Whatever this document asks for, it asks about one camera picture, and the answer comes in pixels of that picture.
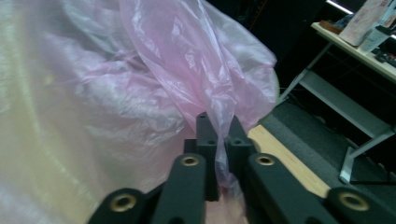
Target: floor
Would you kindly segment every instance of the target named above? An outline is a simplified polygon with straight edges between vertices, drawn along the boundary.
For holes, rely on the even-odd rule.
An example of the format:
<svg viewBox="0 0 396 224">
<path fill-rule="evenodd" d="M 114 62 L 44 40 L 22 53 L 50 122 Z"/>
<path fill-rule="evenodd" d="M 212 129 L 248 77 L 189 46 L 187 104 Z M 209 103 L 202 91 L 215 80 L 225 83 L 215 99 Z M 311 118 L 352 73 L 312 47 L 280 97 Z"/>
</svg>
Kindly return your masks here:
<svg viewBox="0 0 396 224">
<path fill-rule="evenodd" d="M 277 106 L 262 121 L 262 125 L 285 147 L 305 163 L 331 188 L 344 186 L 338 180 L 347 147 L 350 143 L 342 135 L 328 129 L 324 120 L 308 113 L 295 101 Z M 367 157 L 357 158 L 352 180 L 386 180 L 387 172 Z M 348 185 L 396 212 L 396 186 Z"/>
</svg>

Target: plastic bag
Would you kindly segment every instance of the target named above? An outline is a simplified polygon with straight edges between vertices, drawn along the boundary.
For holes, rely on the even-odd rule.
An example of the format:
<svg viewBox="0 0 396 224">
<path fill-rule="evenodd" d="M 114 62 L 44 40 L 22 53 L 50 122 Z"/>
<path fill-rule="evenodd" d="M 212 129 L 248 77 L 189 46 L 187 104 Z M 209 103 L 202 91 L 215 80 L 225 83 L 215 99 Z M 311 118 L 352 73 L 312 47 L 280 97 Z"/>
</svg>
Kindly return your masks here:
<svg viewBox="0 0 396 224">
<path fill-rule="evenodd" d="M 84 223 L 111 191 L 166 180 L 195 117 L 249 130 L 276 102 L 273 54 L 205 1 L 0 2 L 0 217 Z M 223 197 L 207 223 L 240 223 L 219 145 Z"/>
</svg>

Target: pink plastic bag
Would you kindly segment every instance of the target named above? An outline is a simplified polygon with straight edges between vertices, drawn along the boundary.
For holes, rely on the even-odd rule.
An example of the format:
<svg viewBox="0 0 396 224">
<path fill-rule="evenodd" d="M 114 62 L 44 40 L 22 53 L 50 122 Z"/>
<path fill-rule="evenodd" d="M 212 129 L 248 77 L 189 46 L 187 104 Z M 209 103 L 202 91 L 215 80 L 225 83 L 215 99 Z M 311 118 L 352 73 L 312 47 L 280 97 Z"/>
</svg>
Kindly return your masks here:
<svg viewBox="0 0 396 224">
<path fill-rule="evenodd" d="M 183 140 L 194 137 L 198 114 L 209 114 L 222 142 L 233 115 L 248 131 L 276 103 L 274 55 L 205 1 L 5 2 L 11 6 L 6 13 L 20 17 L 8 23 L 14 30 L 7 36 L 21 40 L 17 53 L 28 62 L 11 62 L 26 71 L 29 88 L 23 90 L 30 96 L 13 104 L 29 103 L 31 122 L 40 130 L 32 134 L 41 139 L 31 145 L 40 160 L 23 159 L 29 166 L 15 170 L 10 164 L 0 171 L 31 176 L 0 183 L 1 189 L 21 189 L 36 207 L 23 216 L 15 214 L 18 210 L 0 212 L 15 218 L 10 223 L 37 222 L 37 217 L 85 222 L 109 192 L 149 191 L 165 181 Z M 17 144 L 5 155 L 25 150 Z M 48 164 L 44 174 L 28 171 L 42 162 Z M 215 165 L 223 194 L 220 202 L 207 204 L 206 222 L 241 223 L 242 195 L 222 144 Z M 41 176 L 40 185 L 35 175 Z M 78 195 L 70 200 L 73 192 Z M 51 205 L 59 201 L 73 210 Z M 8 201 L 10 208 L 14 204 L 17 196 Z"/>
</svg>

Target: wooden surface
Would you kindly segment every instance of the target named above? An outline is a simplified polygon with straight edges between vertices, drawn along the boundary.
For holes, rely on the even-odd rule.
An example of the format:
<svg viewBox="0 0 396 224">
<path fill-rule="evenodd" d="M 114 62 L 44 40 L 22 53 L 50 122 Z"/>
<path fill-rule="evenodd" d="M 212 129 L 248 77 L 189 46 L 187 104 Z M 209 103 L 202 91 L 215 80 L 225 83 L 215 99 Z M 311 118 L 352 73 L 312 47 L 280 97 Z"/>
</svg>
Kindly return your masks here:
<svg viewBox="0 0 396 224">
<path fill-rule="evenodd" d="M 329 42 L 337 46 L 338 48 L 346 51 L 362 63 L 374 69 L 377 73 L 386 77 L 390 81 L 396 82 L 396 68 L 388 63 L 381 63 L 376 58 L 375 55 L 371 52 L 365 53 L 361 52 L 355 47 L 350 46 L 346 41 L 341 39 L 335 33 L 332 33 L 328 30 L 323 29 L 318 22 L 312 23 L 312 28 L 318 31 L 318 34 L 323 36 Z"/>
<path fill-rule="evenodd" d="M 278 157 L 306 189 L 322 198 L 327 195 L 330 187 L 261 125 L 252 129 L 248 137 L 256 142 L 261 152 Z"/>
</svg>

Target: translucent plastic sheet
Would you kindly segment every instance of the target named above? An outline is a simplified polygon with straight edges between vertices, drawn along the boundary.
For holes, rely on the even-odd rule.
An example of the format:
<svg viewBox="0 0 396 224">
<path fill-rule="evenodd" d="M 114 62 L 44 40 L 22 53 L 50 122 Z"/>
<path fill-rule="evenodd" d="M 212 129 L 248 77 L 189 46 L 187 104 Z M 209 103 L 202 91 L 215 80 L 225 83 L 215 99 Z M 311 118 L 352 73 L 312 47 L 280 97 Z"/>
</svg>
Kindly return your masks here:
<svg viewBox="0 0 396 224">
<path fill-rule="evenodd" d="M 246 130 L 276 102 L 273 54 L 198 0 L 0 1 L 0 217 L 84 223 L 111 191 L 166 180 L 195 117 Z M 219 145 L 207 223 L 243 222 Z"/>
</svg>

